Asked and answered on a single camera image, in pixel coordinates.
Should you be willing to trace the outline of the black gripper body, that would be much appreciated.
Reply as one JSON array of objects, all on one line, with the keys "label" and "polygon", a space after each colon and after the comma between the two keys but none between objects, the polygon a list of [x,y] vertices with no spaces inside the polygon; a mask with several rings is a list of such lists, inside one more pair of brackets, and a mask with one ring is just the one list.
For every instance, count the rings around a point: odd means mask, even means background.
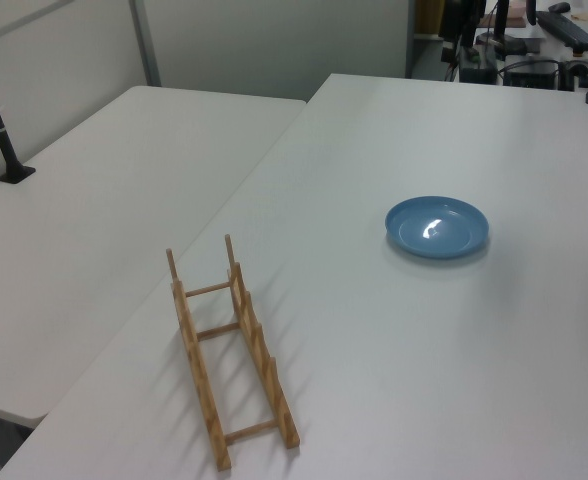
[{"label": "black gripper body", "polygon": [[475,31],[484,15],[484,0],[445,0],[439,36],[459,39],[464,33]]}]

